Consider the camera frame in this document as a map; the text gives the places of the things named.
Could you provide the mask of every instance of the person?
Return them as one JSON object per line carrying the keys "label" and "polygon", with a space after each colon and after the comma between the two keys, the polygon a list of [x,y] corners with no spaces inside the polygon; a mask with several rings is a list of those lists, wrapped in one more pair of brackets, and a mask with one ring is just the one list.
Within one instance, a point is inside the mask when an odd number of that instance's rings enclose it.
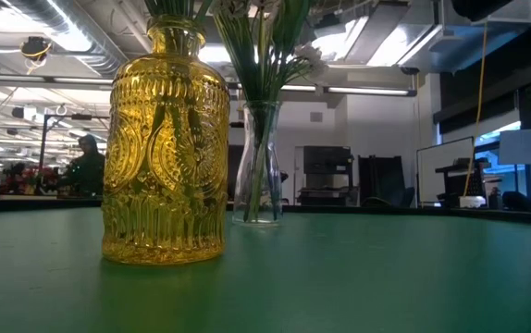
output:
{"label": "person", "polygon": [[97,141],[91,134],[79,139],[82,156],[73,159],[68,170],[58,181],[58,187],[70,186],[78,196],[94,196],[103,193],[105,157],[99,153]]}
{"label": "person", "polygon": [[6,175],[5,183],[0,186],[0,193],[22,194],[25,190],[25,164],[20,162],[4,171]]}

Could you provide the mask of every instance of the vase neck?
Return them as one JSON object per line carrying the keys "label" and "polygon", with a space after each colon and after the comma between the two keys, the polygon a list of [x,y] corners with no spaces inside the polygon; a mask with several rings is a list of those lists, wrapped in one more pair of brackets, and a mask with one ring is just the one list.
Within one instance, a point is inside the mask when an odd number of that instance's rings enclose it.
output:
{"label": "vase neck", "polygon": [[205,44],[204,32],[192,20],[162,15],[151,18],[148,36],[153,53],[197,57]]}

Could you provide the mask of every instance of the desk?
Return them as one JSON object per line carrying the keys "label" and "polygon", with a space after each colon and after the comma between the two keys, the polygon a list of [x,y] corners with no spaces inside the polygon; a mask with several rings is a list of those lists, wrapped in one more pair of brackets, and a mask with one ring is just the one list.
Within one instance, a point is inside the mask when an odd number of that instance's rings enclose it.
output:
{"label": "desk", "polygon": [[0,332],[531,332],[531,225],[286,214],[223,256],[101,258],[99,208],[0,213]]}

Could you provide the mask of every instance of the ceiling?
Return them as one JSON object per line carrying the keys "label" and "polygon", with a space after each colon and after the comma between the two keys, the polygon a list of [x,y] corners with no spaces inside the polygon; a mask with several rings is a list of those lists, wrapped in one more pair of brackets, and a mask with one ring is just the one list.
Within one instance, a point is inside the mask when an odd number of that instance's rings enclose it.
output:
{"label": "ceiling", "polygon": [[[46,1],[49,3],[51,0],[36,0],[34,3],[45,4]],[[17,1],[11,0],[3,0],[3,2],[17,3]],[[113,53],[113,59],[126,61],[147,53],[149,41],[145,35],[145,29],[148,14],[143,0],[76,0],[74,2],[68,0],[56,2],[60,6],[66,6],[68,11],[72,10],[76,13],[77,26],[86,27],[86,29],[82,29],[85,35],[103,43],[105,48]],[[330,8],[337,6],[344,10],[341,16],[345,20],[344,23],[348,23],[354,19],[351,16],[351,11],[360,10],[355,8],[360,8],[363,3],[372,6],[378,2],[378,0],[319,1],[314,13],[315,15],[322,15],[329,12]],[[380,0],[380,3],[383,5],[387,1]],[[380,20],[380,25],[373,25],[373,20],[369,19],[368,23],[365,24],[370,24],[364,26],[366,33],[355,35],[356,44],[360,43],[364,46],[361,47],[362,50],[354,48],[346,56],[346,59],[329,62],[330,70],[322,79],[322,84],[340,87],[413,89],[410,77],[404,75],[397,67],[386,66],[395,64],[404,52],[412,48],[415,43],[419,42],[421,36],[427,34],[435,26],[433,3],[431,0],[401,1],[399,3],[400,14],[397,18],[393,18],[392,22],[383,19]],[[375,8],[369,7],[365,14],[373,18],[374,10],[379,10],[379,8],[380,5]],[[388,11],[390,18],[393,12],[390,8]],[[34,76],[92,79],[103,77],[99,72],[92,70],[90,62],[87,63],[87,59],[90,58],[82,57],[82,53],[67,53],[69,50],[60,46],[62,43],[59,43],[56,38],[63,35],[57,29],[66,27],[54,27],[56,29],[54,30],[43,23],[44,21],[25,19],[11,8],[0,7],[0,74],[26,75],[29,72]],[[217,34],[215,23],[210,17],[205,22],[205,30],[207,49],[211,46],[221,47],[221,40]],[[369,47],[366,47],[368,42],[362,41],[364,35],[383,36],[380,39],[377,36],[377,41],[374,42],[377,43],[375,52],[371,53]],[[44,37],[47,40],[52,39],[54,42],[54,47],[45,59],[43,66],[35,67],[31,61],[25,59],[18,52],[21,43],[26,42],[30,36]],[[369,67],[368,65],[371,64],[380,67]],[[215,62],[211,65],[228,80],[234,80],[234,70],[230,64]],[[293,84],[311,85],[312,83],[306,80],[297,80]],[[109,91],[99,89],[70,90],[57,87],[0,86],[0,103],[10,96],[7,105],[0,105],[0,148],[5,149],[0,152],[0,164],[4,164],[4,161],[13,161],[16,158],[39,159],[38,141],[42,137],[41,119],[43,113],[55,115],[58,107],[64,105],[68,115],[82,113],[96,117],[108,117],[109,94]],[[311,92],[285,92],[282,96],[283,101],[326,102],[330,108],[334,108],[340,99],[340,95],[314,96]],[[27,106],[30,110],[33,106],[39,116],[31,119],[12,117],[11,112],[17,106]],[[106,139],[107,130],[105,128],[108,126],[106,120],[76,121],[67,118],[63,120],[63,124],[56,124],[48,133],[46,147],[49,146],[51,150],[46,148],[46,164],[62,165],[78,153],[75,139],[78,137],[78,130],[88,130],[98,137],[99,142],[104,142]],[[19,130],[19,134],[14,132],[8,134],[9,128]]]}

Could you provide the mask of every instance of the yellow cable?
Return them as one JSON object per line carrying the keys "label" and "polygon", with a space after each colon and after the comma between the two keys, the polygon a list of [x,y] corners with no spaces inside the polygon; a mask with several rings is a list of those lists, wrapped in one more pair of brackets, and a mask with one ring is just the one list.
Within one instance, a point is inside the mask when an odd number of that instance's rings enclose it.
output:
{"label": "yellow cable", "polygon": [[[475,137],[477,140],[479,136],[479,119],[481,118],[481,108],[484,101],[484,75],[486,73],[486,45],[488,44],[488,20],[484,24],[484,46],[481,55],[481,73],[479,74],[479,101],[477,105],[477,118],[475,120]],[[465,182],[465,191],[463,196],[467,196],[469,190],[469,179],[471,178],[471,170],[475,165],[475,142],[473,142],[473,149],[471,150],[471,158],[469,159],[469,167],[467,168],[467,181]]]}
{"label": "yellow cable", "polygon": [[[22,44],[21,44],[21,47],[20,47],[21,50],[23,49],[23,45],[24,45],[24,44],[25,44],[25,43],[22,43]],[[39,57],[41,57],[41,56],[44,55],[46,52],[48,52],[48,51],[50,50],[51,47],[52,47],[52,44],[49,43],[49,44],[47,45],[47,47],[45,48],[45,50],[40,51],[40,52],[38,52],[38,53],[35,53],[35,54],[31,54],[31,55],[30,55],[30,54],[23,53],[23,51],[21,51],[21,54],[24,55],[24,56],[26,56],[26,57],[34,57],[34,56],[38,56],[38,59],[37,59],[37,60],[39,61]]]}

